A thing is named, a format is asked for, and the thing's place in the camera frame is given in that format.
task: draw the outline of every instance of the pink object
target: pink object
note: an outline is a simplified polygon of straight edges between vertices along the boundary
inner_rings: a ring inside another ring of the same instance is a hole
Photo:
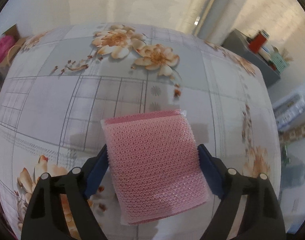
[[[126,222],[169,217],[207,201],[195,139],[180,110],[102,120],[102,126]]]
[[[8,51],[15,45],[15,39],[13,36],[7,35],[0,39],[0,63],[7,56]]]

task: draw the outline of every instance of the beige flower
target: beige flower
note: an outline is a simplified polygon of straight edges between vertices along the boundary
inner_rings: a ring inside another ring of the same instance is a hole
[[[257,178],[260,173],[270,175],[270,165],[267,162],[267,149],[263,149],[260,146],[251,147],[248,151],[248,161],[243,167],[243,174],[245,176]]]
[[[205,41],[205,43],[206,43],[208,46],[212,47],[215,51],[218,51],[218,50],[221,48],[220,46],[217,46],[216,44],[211,43],[211,42],[209,42],[209,41]]]
[[[44,37],[48,32],[49,32],[49,31],[43,32],[43,33],[37,34],[37,35],[35,35],[35,36],[29,38],[29,39],[24,43],[24,45],[22,46],[21,49],[22,49],[22,50],[29,50],[29,49],[31,49],[31,48],[32,48],[33,46],[35,46],[35,45],[40,41],[40,39],[41,39],[42,37]]]
[[[173,73],[171,68],[179,62],[179,56],[173,53],[173,49],[162,44],[147,45],[136,51],[142,57],[136,59],[134,64],[145,66],[147,70],[160,69],[159,76],[170,76]]]
[[[17,214],[18,214],[18,228],[21,231],[23,228],[23,223],[24,223],[24,218],[25,218],[25,214],[27,211],[27,203],[25,202],[24,198],[22,195],[19,195],[19,193],[15,190],[14,191],[16,198],[17,198],[17,204],[16,204],[16,208],[17,208]]]
[[[98,47],[98,54],[111,54],[112,58],[124,58],[131,49],[142,48],[146,36],[142,33],[135,33],[135,28],[125,25],[112,25],[111,30],[95,33],[97,36],[92,44]]]
[[[252,63],[250,63],[248,60],[246,60],[243,57],[239,57],[238,55],[235,55],[235,57],[236,57],[236,61],[238,62],[238,64],[241,67],[243,67],[248,72],[248,74],[252,74],[252,75],[256,74],[256,72],[254,71]]]
[[[39,157],[38,163],[35,165],[33,176],[31,177],[28,170],[23,168],[23,171],[19,174],[17,182],[20,188],[23,188],[26,192],[25,199],[29,204],[30,198],[41,174],[48,172],[52,177],[67,174],[67,170],[64,167],[58,167],[55,164],[48,164],[48,158],[44,155]]]

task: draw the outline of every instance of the pink sponge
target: pink sponge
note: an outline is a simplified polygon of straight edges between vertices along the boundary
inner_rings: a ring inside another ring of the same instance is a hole
[[[180,110],[102,120],[102,126],[126,222],[145,223],[206,202],[207,182]]]

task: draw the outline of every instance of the table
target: table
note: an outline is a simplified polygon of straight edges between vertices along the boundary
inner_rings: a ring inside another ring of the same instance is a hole
[[[45,171],[65,174],[95,156],[105,143],[100,121],[114,116],[186,110],[196,144],[204,143],[227,167],[247,176],[267,173],[278,195],[277,127],[260,70],[192,35],[112,25],[42,33],[28,40],[12,63],[0,93],[0,200],[17,237],[38,177]],[[100,37],[95,42],[94,33]],[[109,53],[116,44],[124,47]],[[96,55],[99,49],[107,54]],[[170,76],[158,76],[157,63],[150,65],[157,70],[134,65],[156,62],[151,53],[167,56],[163,62],[171,68],[163,65],[162,73],[173,69]],[[174,97],[175,89],[180,96]],[[109,172],[99,191],[89,204],[109,239],[199,239],[219,204],[211,195],[208,203],[179,215],[125,226]],[[78,237],[65,196],[62,204]]]

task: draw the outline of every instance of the white wall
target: white wall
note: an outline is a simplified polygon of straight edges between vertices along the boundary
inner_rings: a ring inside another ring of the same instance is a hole
[[[68,0],[9,0],[0,12],[0,35],[17,24],[22,37],[70,23]]]
[[[305,95],[305,12],[297,0],[246,0],[232,28],[247,35],[264,29],[269,43],[293,58],[281,79],[268,88],[273,107],[296,93]],[[305,122],[305,113],[293,125]]]

